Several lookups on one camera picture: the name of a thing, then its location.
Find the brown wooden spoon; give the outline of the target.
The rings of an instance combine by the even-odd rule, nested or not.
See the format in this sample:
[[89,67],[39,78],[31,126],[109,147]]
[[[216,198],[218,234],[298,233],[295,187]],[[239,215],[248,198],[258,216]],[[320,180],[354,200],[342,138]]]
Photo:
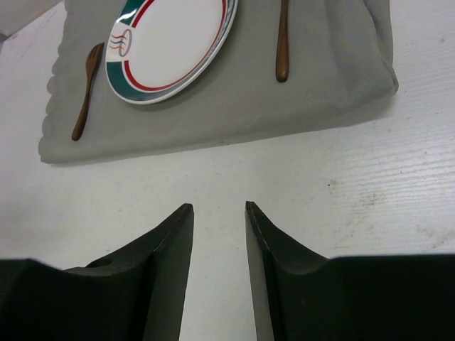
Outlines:
[[275,77],[278,82],[286,82],[289,76],[288,15],[289,0],[281,0],[275,65]]

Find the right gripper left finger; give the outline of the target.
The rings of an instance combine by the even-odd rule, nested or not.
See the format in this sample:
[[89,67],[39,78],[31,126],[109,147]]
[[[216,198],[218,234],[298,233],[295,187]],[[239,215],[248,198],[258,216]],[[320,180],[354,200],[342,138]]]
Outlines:
[[1,261],[2,340],[177,340],[193,206],[84,267]]

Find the white plate with green rim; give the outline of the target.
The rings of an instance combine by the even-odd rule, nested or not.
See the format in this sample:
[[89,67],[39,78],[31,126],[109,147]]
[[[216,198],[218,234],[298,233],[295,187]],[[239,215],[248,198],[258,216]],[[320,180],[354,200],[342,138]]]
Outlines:
[[211,64],[232,28],[237,1],[126,1],[107,41],[105,72],[130,104],[156,104]]

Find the grey cloth placemat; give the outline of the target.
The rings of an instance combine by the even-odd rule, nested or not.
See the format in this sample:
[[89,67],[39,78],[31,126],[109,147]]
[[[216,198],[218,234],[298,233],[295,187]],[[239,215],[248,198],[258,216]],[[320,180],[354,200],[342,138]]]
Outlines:
[[279,7],[278,1],[241,1],[211,65],[158,104],[124,102],[100,72],[85,132],[74,142],[85,59],[107,38],[122,2],[66,1],[38,144],[42,162],[97,162],[311,131],[330,117],[396,93],[389,1],[291,2],[285,83],[274,76]]

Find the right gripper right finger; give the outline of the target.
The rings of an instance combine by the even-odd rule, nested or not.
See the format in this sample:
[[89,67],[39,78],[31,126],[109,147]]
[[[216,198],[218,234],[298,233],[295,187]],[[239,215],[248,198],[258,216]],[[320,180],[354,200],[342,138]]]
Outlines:
[[258,340],[453,340],[454,256],[328,259],[245,205]]

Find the brown wooden fork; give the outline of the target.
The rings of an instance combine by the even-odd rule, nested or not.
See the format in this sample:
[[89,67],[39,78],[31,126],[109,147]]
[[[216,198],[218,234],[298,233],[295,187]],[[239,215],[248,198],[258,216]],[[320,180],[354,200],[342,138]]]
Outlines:
[[92,86],[94,83],[95,76],[97,74],[97,71],[99,69],[101,60],[102,60],[102,54],[104,50],[104,45],[105,43],[99,43],[96,46],[92,48],[92,50],[89,52],[86,63],[85,63],[85,71],[86,71],[86,76],[87,76],[87,82],[86,82],[86,88],[85,88],[85,96],[84,100],[82,103],[82,107],[79,113],[79,116],[77,118],[77,121],[75,123],[71,139],[73,141],[78,141],[84,131],[87,117],[88,117],[88,111],[90,108],[90,97],[91,97],[91,91],[92,91]]

